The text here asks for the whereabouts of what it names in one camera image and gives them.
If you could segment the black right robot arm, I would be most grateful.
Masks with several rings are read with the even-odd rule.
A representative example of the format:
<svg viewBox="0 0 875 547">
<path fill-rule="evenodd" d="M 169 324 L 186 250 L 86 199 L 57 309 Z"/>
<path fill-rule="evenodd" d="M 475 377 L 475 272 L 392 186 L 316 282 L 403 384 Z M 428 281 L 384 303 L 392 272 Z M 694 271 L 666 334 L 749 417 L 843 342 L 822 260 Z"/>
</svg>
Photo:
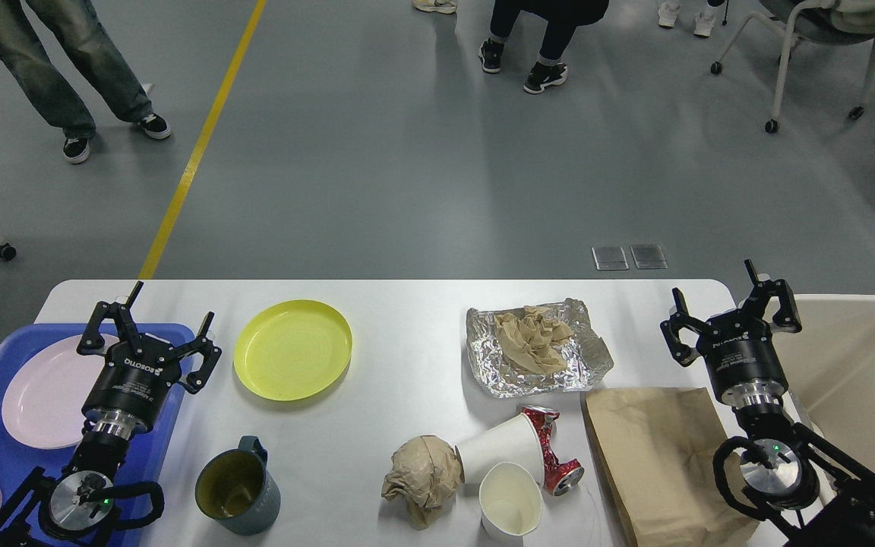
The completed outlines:
<svg viewBox="0 0 875 547">
<path fill-rule="evenodd" d="M 701 320 L 674 288 L 660 325 L 678 364 L 703 358 L 715 400 L 743 430 L 715 451 L 715 486 L 729 507 L 774 523 L 788 546 L 875 546 L 875 473 L 785 411 L 791 385 L 773 336 L 802 328 L 793 291 L 744 266 L 753 288 L 742 304 Z"/>
</svg>

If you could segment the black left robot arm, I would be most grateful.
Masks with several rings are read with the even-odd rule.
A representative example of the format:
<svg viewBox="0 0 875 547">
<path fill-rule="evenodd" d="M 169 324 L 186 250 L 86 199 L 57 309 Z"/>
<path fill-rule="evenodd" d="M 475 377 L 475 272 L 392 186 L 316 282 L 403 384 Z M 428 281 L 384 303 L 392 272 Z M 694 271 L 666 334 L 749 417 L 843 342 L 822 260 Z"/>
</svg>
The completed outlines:
<svg viewBox="0 0 875 547">
<path fill-rule="evenodd" d="M 194 339 L 173 345 L 139 331 L 125 302 L 98 302 L 77 343 L 80 356 L 103 356 L 104 365 L 84 399 L 82 441 L 58 478 L 35 467 L 0 508 L 0 546 L 39 546 L 28 517 L 52 538 L 106 545 L 115 532 L 149 526 L 163 515 L 163 489 L 155 481 L 115 484 L 132 439 L 152 432 L 171 388 L 197 394 L 222 350 L 209 339 L 213 312 Z"/>
</svg>

